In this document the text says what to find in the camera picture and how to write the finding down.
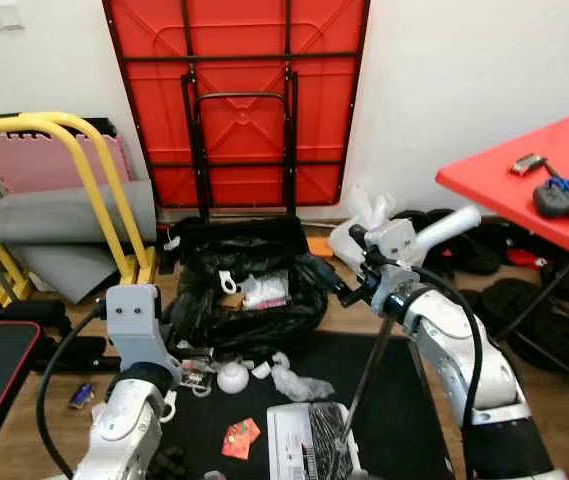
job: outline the blue object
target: blue object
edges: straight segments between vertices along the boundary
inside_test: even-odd
[[[551,178],[549,178],[546,181],[544,186],[546,188],[551,188],[551,187],[555,186],[555,187],[560,188],[561,190],[564,190],[565,192],[569,192],[569,179],[557,177],[557,176],[552,176]]]
[[[70,408],[83,408],[93,399],[93,386],[90,383],[83,383],[79,386],[68,402]]]

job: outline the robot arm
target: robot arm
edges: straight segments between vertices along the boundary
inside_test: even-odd
[[[566,477],[553,467],[509,362],[489,341],[477,317],[481,374],[470,424],[464,424],[475,364],[469,319],[459,305],[420,283],[419,275],[411,269],[411,265],[421,265],[432,246],[479,221],[479,212],[465,207],[419,235],[404,219],[389,221],[372,231],[352,226],[350,236],[366,253],[357,272],[361,286],[355,291],[325,262],[308,257],[307,263],[343,306],[364,300],[378,315],[400,323],[420,354],[435,366],[462,429],[467,468],[478,478],[562,480]]]
[[[74,480],[138,480],[157,450],[164,397],[179,382],[179,363],[159,332],[159,298],[152,285],[112,287],[106,293],[109,338],[121,356],[104,410],[91,427],[89,450]]]

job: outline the blue scissors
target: blue scissors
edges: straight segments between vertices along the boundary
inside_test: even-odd
[[[546,181],[544,186],[546,188],[558,187],[565,192],[569,192],[569,179],[561,177],[560,174],[557,173],[557,170],[551,167],[548,162],[544,162],[544,167],[548,170],[548,173],[551,174],[551,178]]]

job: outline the black metal frame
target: black metal frame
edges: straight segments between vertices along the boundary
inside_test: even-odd
[[[165,164],[152,164],[150,161],[150,156],[148,153],[147,141],[144,137],[144,132],[140,126],[140,115],[135,104],[135,98],[133,95],[133,90],[131,86],[130,79],[126,73],[126,65],[129,63],[140,63],[140,62],[182,62],[188,65],[188,74],[181,77],[182,86],[182,99],[184,102],[185,113],[187,115],[188,130],[189,130],[189,143],[191,144],[191,162],[193,173],[195,175],[195,185],[198,199],[198,208],[200,215],[208,219],[211,205],[213,205],[212,190],[210,175],[208,169],[208,162],[205,151],[204,136],[201,129],[201,119],[200,125],[197,124],[197,118],[193,115],[191,105],[191,93],[192,91],[193,99],[195,103],[198,103],[198,92],[197,92],[197,82],[195,76],[196,65],[199,62],[210,62],[210,61],[238,61],[238,60],[280,60],[284,61],[285,69],[285,93],[284,93],[284,103],[287,108],[290,109],[290,115],[285,118],[285,131],[284,131],[284,149],[282,162],[260,162],[260,163],[224,163],[215,165],[215,168],[229,168],[229,167],[258,167],[258,166],[279,166],[284,168],[284,185],[283,185],[283,202],[276,203],[272,205],[261,204],[261,207],[281,207],[282,204],[285,205],[286,211],[289,214],[294,214],[295,206],[298,204],[296,202],[296,167],[299,165],[339,165],[340,171],[338,175],[338,185],[336,189],[336,195],[332,201],[327,202],[327,205],[333,205],[339,201],[341,196],[342,181],[344,179],[344,170],[346,165],[346,154],[348,149],[348,141],[350,137],[350,130],[353,121],[353,111],[355,107],[355,98],[357,94],[357,84],[359,81],[360,68],[362,64],[362,54],[364,51],[364,40],[366,37],[366,27],[368,23],[368,13],[370,8],[370,0],[363,1],[362,7],[362,22],[360,25],[360,31],[358,36],[357,47],[354,51],[346,52],[324,52],[324,53],[292,53],[291,52],[291,21],[292,21],[292,0],[286,0],[285,4],[285,45],[283,54],[271,54],[271,55],[224,55],[224,56],[201,56],[196,55],[193,49],[193,39],[192,39],[192,26],[189,20],[189,11],[187,0],[180,0],[180,9],[182,14],[182,20],[184,23],[184,39],[186,43],[186,55],[184,56],[160,56],[160,57],[135,57],[135,56],[125,56],[122,51],[122,47],[117,36],[115,19],[113,16],[113,11],[111,9],[112,0],[102,0],[104,12],[106,14],[107,24],[111,39],[113,41],[113,46],[115,49],[115,54],[118,60],[120,73],[122,75],[122,80],[126,89],[126,94],[128,97],[129,104],[131,106],[131,111],[133,118],[135,120],[135,127],[140,138],[140,144],[142,147],[142,152],[144,154],[144,160],[146,167],[149,171],[151,183],[153,186],[153,192],[155,194],[156,203],[162,208],[184,208],[180,205],[165,204],[160,200],[155,178],[152,171],[161,168],[187,168],[186,165],[182,163],[165,163]],[[297,73],[291,69],[291,61],[297,59],[313,59],[313,58],[354,58],[355,59],[355,69],[353,74],[353,83],[351,86],[350,98],[349,98],[349,113],[347,118],[347,125],[344,132],[344,140],[342,147],[342,157],[339,161],[297,161],[297,119],[298,119],[298,76]],[[245,96],[262,96],[255,95],[256,93],[267,93],[267,92],[230,92],[243,93]],[[227,205],[224,208],[247,208],[246,205]]]
[[[548,360],[557,365],[561,370],[569,374],[569,365],[566,365],[560,359],[558,359],[552,353],[546,351],[542,346],[535,343],[533,340],[524,335],[521,331],[516,330],[517,327],[535,310],[535,308],[544,300],[548,299],[554,308],[561,310],[569,316],[569,308],[566,305],[558,302],[552,297],[553,289],[562,281],[562,279],[569,272],[569,260],[562,266],[555,278],[549,282],[549,284],[542,289],[537,297],[526,307],[526,309],[520,313],[511,323],[506,325],[502,330],[500,330],[495,336],[495,340],[499,341],[506,338],[508,335],[515,335],[524,343],[534,348],[538,353],[542,354]]]

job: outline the black bag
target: black bag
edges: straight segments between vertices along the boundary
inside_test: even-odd
[[[218,357],[239,353],[258,358],[314,330],[326,312],[327,296],[298,261],[301,253],[299,243],[256,236],[213,240],[193,248],[170,307],[169,350],[185,339],[196,347],[214,347]],[[259,277],[286,270],[291,302],[265,310],[222,308],[220,270],[230,271],[237,283],[249,274]]]

